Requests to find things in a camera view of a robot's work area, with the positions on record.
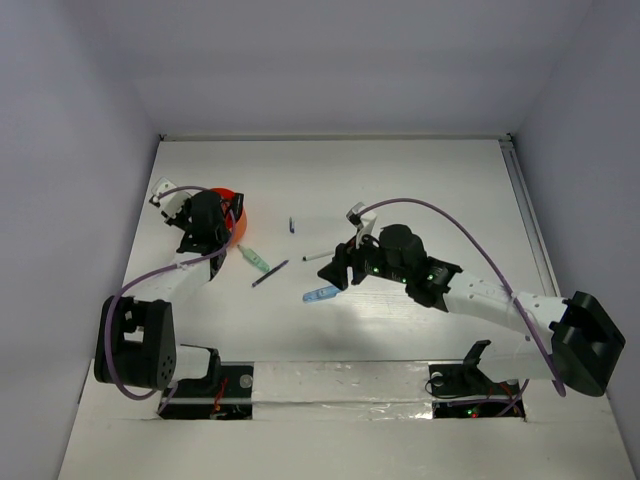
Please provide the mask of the orange highlighter black body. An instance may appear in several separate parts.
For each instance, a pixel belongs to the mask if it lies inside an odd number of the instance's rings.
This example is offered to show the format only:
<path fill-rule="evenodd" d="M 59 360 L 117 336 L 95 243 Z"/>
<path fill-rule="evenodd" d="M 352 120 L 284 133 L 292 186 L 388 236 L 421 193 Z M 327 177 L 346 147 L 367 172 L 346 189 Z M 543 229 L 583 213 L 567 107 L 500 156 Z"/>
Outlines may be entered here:
<path fill-rule="evenodd" d="M 236 192 L 233 194 L 230 201 L 230 208 L 235 218 L 240 218 L 242 216 L 244 209 L 244 195 L 242 193 Z"/>

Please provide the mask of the green correction tape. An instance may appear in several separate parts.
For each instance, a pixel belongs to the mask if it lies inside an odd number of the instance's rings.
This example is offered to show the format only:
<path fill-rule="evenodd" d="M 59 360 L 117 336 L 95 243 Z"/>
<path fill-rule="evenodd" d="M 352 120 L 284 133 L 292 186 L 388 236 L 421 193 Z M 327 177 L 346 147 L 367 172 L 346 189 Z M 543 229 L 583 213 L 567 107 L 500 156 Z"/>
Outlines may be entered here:
<path fill-rule="evenodd" d="M 253 249 L 245 247 L 243 245 L 238 245 L 237 248 L 241 252 L 242 257 L 252 266 L 264 273 L 270 271 L 269 264 L 264 259 L 262 259 Z"/>

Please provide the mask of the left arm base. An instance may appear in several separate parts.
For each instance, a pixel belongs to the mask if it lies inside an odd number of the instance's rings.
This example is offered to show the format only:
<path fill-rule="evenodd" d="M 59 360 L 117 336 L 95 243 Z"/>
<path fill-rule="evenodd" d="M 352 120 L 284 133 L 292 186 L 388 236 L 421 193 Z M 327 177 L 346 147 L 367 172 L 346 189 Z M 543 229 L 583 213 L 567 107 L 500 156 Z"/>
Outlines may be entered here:
<path fill-rule="evenodd" d="M 157 414 L 165 420 L 250 420 L 253 383 L 252 362 L 228 363 L 214 348 L 181 345 Z"/>

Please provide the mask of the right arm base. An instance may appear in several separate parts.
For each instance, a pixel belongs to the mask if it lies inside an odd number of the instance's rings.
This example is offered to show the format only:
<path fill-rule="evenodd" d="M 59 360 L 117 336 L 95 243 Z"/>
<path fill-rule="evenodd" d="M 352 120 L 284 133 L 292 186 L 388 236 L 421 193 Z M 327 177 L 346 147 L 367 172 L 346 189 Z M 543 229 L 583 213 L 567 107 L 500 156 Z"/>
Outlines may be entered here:
<path fill-rule="evenodd" d="M 433 399 L 435 419 L 526 419 L 521 385 L 493 382 L 479 369 L 481 355 L 490 344 L 477 341 L 461 361 L 429 365 L 424 389 Z"/>

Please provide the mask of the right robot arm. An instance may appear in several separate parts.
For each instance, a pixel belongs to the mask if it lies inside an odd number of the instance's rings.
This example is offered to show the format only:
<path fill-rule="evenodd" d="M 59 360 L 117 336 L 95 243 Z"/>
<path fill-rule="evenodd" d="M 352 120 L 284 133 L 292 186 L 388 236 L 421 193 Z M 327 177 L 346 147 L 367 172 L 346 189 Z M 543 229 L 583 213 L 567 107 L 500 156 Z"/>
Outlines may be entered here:
<path fill-rule="evenodd" d="M 484 320 L 530 339 L 531 351 L 492 359 L 482 355 L 490 342 L 476 341 L 460 368 L 462 384 L 473 392 L 495 381 L 548 378 L 600 397 L 626 344 L 595 296 L 581 291 L 570 298 L 511 293 L 428 255 L 406 225 L 390 225 L 379 237 L 355 235 L 338 244 L 317 275 L 340 290 L 368 276 L 393 281 L 423 307 Z"/>

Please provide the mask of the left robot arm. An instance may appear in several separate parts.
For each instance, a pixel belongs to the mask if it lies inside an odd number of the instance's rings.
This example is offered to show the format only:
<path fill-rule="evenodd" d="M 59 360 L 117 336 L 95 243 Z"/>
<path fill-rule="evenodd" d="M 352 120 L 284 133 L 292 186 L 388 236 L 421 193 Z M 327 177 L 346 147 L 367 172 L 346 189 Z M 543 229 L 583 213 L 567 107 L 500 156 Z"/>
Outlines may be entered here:
<path fill-rule="evenodd" d="M 162 391 L 177 374 L 178 355 L 196 353 L 176 342 L 173 307 L 211 282 L 221 271 L 244 195 L 222 196 L 204 187 L 177 187 L 163 180 L 149 199 L 165 223 L 183 232 L 171 263 L 129 281 L 102 307 L 94 377 L 126 397 L 143 400 Z"/>

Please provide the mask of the black capped white marker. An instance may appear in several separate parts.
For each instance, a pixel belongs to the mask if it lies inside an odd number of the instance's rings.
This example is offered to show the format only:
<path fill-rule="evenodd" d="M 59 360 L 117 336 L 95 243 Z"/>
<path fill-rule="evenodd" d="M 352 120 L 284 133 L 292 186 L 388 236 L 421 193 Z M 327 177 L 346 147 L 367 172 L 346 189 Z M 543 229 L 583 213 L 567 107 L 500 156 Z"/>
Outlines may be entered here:
<path fill-rule="evenodd" d="M 330 257 L 333 255 L 333 251 L 332 250 L 328 250 L 328 251 L 323 251 L 323 252 L 318 252 L 318 253 L 314 253 L 314 254 L 308 254 L 308 255 L 304 255 L 302 257 L 302 261 L 313 261 L 313 260 L 318 260 L 321 258 L 326 258 L 326 257 Z"/>

